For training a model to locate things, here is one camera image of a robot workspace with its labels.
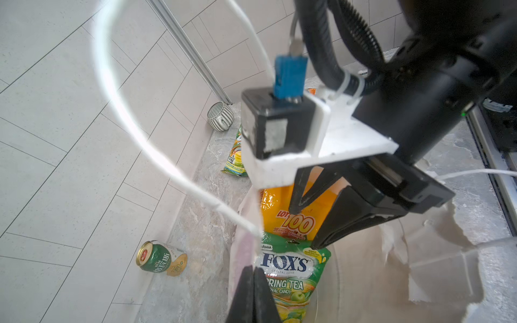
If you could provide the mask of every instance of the fox's candy bag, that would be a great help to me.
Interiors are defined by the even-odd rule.
[[[321,167],[312,170],[305,192],[312,187],[321,170]],[[338,193],[347,184],[346,180],[341,178],[299,214],[289,213],[293,185],[263,190],[261,211],[264,231],[285,238],[314,240]]]
[[[242,125],[239,127],[237,136],[235,136],[235,142],[226,161],[222,172],[236,176],[247,176],[244,165],[242,164],[242,158],[240,157],[240,141],[242,139]]]
[[[255,266],[266,274],[280,319],[301,323],[312,292],[320,281],[330,251],[312,250],[311,242],[264,233]]]

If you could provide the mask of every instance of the ceramic cup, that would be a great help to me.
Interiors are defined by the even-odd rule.
[[[222,101],[212,105],[207,113],[208,122],[217,131],[228,130],[233,123],[233,112],[230,107]]]

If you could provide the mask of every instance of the gray marble countertop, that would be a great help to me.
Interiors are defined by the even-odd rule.
[[[232,107],[235,121],[225,132],[214,131],[194,181],[237,209],[249,190],[248,178],[221,173],[240,125],[240,109]],[[484,168],[472,134],[461,122],[424,158],[428,170],[439,175]],[[473,243],[508,237],[510,232],[489,178],[475,174],[453,178],[447,186],[455,193],[455,220]],[[235,226],[187,197],[167,243],[189,255],[178,277],[153,278],[137,322],[224,322],[227,314],[228,263]],[[480,252],[479,270],[484,300],[469,322],[517,321],[517,249],[491,248]]]

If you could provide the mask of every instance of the green candy bag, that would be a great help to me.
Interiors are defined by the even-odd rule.
[[[301,323],[310,297],[330,258],[327,248],[311,249],[310,241],[264,233],[255,266],[266,274],[283,323]]]
[[[224,166],[222,172],[228,173],[236,176],[247,176],[246,170],[244,169],[244,165],[242,164],[242,158],[240,155],[240,141],[242,139],[242,125],[239,127],[239,131],[237,131],[237,135],[235,136],[235,142],[232,147],[232,151],[230,151],[230,155],[228,156],[228,160],[226,161],[226,165]]]

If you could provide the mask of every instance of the green can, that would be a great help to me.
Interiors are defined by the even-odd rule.
[[[145,271],[167,272],[169,276],[178,276],[187,266],[187,254],[178,248],[159,241],[145,242],[136,255],[136,264]]]

